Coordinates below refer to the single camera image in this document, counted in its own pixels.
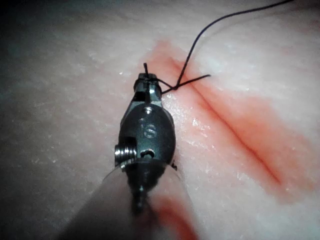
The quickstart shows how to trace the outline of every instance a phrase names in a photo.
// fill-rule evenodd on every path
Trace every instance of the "transparent plastic sleeve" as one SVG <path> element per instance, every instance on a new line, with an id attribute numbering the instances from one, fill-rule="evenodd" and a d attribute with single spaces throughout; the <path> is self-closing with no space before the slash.
<path id="1" fill-rule="evenodd" d="M 178 173 L 170 166 L 147 193 L 142 214 L 132 212 L 128 176 L 116 167 L 59 239 L 198 240 L 193 208 Z"/>

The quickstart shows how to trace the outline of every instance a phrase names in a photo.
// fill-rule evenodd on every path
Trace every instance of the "skin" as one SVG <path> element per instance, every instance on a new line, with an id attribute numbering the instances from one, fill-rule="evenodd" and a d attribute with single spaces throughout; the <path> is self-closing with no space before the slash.
<path id="1" fill-rule="evenodd" d="M 199 31 L 271 1 L 57 2 L 1 26 L 1 234 L 53 238 L 114 168 L 133 84 L 174 84 Z M 175 162 L 208 239 L 320 236 L 320 6 L 226 19 L 163 96 Z"/>

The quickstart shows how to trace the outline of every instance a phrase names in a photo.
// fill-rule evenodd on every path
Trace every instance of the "needle driver jaw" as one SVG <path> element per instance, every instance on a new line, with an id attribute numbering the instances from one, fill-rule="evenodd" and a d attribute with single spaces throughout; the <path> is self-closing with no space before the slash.
<path id="1" fill-rule="evenodd" d="M 157 76 L 140 73 L 135 81 L 134 96 L 120 122 L 115 165 L 126 161 L 161 161 L 172 164 L 176 148 L 174 121 L 163 108 Z"/>

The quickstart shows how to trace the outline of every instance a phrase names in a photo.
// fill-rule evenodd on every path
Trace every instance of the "red stain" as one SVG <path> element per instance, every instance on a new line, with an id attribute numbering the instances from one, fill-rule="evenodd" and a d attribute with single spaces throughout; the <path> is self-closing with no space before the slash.
<path id="1" fill-rule="evenodd" d="M 185 55 L 179 48 L 161 41 L 144 60 L 150 73 L 174 85 Z M 201 75 L 191 62 L 182 82 Z M 231 159 L 230 163 L 254 178 L 280 202 L 295 201 L 295 197 L 318 189 L 319 160 L 311 143 L 287 127 L 268 100 L 240 92 L 221 91 L 212 84 L 212 79 L 202 79 L 183 88 L 189 88 L 198 96 L 192 98 L 195 99 L 192 104 L 201 111 L 201 117 L 218 123 L 219 130 L 208 130 L 207 134 L 209 138 L 221 139 L 217 150 L 227 155 L 228 146 L 232 146 L 241 152 L 244 157 Z"/>
<path id="2" fill-rule="evenodd" d="M 183 240 L 197 240 L 197 234 L 192 225 L 188 222 L 188 218 L 184 216 L 186 210 L 183 207 L 173 202 L 172 200 L 161 197 L 157 199 L 158 204 L 153 208 L 162 226 L 172 228 L 176 234 L 177 239 Z"/>

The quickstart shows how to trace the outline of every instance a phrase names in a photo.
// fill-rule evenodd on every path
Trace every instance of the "pink skin surface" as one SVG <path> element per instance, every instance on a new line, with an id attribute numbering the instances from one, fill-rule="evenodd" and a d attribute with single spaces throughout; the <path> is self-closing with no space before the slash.
<path id="1" fill-rule="evenodd" d="M 143 62 L 173 85 L 202 27 L 272 2 L 9 9 L 0 35 L 3 238 L 53 238 L 114 168 Z M 200 38 L 183 81 L 211 77 L 162 97 L 175 123 L 174 159 L 208 239 L 320 238 L 319 9 L 297 0 L 218 23 Z"/>

